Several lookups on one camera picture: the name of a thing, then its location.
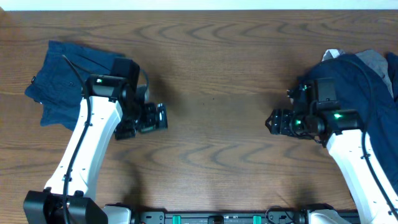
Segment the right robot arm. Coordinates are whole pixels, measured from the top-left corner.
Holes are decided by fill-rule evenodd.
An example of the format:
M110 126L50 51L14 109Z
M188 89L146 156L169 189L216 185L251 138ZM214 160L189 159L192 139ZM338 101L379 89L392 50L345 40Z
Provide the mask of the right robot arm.
M265 125L271 134L314 140L327 149L343 174L361 223L397 223L397 194L355 110L274 110Z

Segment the navy blue shorts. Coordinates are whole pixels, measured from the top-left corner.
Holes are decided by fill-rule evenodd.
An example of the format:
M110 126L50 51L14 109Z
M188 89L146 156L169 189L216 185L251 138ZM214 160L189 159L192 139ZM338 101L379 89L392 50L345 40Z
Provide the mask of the navy blue shorts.
M75 129L80 112L81 83L64 57L87 80L91 74L107 75L114 59L122 54L50 40L42 68L31 80L25 95L43 105L41 126L61 124Z

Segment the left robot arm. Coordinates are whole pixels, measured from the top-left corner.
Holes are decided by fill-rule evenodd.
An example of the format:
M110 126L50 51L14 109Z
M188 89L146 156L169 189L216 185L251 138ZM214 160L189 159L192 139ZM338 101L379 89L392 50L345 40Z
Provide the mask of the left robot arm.
M163 104L136 96L137 83L123 77L91 75L75 130L43 191L29 191L23 209L29 223L134 223L131 208L95 203L99 172L112 137L167 128Z

